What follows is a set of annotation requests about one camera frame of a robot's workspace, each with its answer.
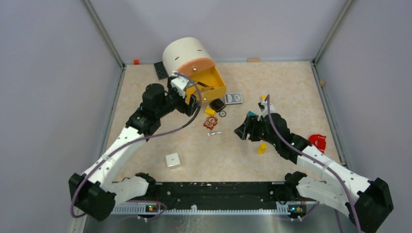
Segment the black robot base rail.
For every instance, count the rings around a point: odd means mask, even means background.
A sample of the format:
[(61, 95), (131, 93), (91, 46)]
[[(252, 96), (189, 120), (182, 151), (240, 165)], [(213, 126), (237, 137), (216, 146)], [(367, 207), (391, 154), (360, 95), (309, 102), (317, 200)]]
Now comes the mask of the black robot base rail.
[(149, 186), (135, 200), (159, 201), (168, 210), (188, 210), (195, 205), (207, 211), (274, 210), (281, 204), (307, 204), (284, 182), (162, 182)]

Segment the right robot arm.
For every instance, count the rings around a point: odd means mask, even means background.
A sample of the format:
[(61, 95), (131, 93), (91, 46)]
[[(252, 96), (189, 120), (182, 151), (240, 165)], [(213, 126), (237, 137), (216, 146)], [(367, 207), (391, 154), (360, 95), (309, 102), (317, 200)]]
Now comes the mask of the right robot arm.
[(389, 185), (381, 178), (368, 179), (327, 157), (315, 145), (292, 133), (287, 122), (271, 103), (260, 102), (261, 113), (247, 114), (234, 130), (242, 140), (264, 141), (293, 164), (315, 173), (320, 180), (303, 172), (285, 176), (285, 194), (318, 201), (347, 216), (364, 233), (375, 233), (393, 211)]

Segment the dark red lipstick tube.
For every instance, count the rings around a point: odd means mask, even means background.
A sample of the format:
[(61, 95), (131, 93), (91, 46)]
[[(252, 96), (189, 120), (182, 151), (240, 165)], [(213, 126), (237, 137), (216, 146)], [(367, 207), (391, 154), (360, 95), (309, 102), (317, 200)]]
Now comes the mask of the dark red lipstick tube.
[(197, 82), (196, 84), (199, 86), (200, 89), (214, 89), (213, 86), (209, 86), (209, 85), (207, 85), (205, 83), (202, 83), (202, 82)]

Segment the silver small tube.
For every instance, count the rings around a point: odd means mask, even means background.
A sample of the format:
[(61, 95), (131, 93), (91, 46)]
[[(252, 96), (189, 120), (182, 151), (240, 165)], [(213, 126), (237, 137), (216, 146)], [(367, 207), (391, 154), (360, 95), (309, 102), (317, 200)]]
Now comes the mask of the silver small tube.
[(207, 135), (208, 136), (213, 136), (213, 135), (218, 135), (221, 134), (222, 132), (218, 131), (218, 132), (208, 132)]

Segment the white round drawer organizer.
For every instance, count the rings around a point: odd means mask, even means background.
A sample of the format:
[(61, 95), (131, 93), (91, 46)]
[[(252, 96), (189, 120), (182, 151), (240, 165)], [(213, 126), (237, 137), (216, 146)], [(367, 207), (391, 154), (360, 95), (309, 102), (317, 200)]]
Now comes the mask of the white round drawer organizer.
[(214, 89), (200, 89), (204, 103), (222, 98), (226, 94), (226, 84), (200, 40), (185, 37), (170, 43), (164, 50), (162, 62), (169, 76), (174, 71), (183, 73), (195, 82), (202, 82)]

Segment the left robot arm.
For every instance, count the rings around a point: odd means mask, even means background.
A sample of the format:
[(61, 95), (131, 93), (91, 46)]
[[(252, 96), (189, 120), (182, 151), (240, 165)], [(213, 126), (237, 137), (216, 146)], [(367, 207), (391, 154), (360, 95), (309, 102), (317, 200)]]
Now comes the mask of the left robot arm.
[(192, 94), (186, 102), (184, 88), (169, 85), (168, 90), (159, 83), (146, 87), (142, 102), (129, 117), (115, 142), (81, 175), (74, 173), (69, 179), (71, 196), (70, 214), (73, 218), (89, 215), (97, 221), (106, 219), (115, 206), (136, 197), (143, 200), (154, 198), (155, 179), (147, 173), (115, 182), (114, 178), (132, 155), (150, 138), (164, 136), (156, 134), (161, 118), (177, 110), (191, 119), (197, 117), (202, 97)]

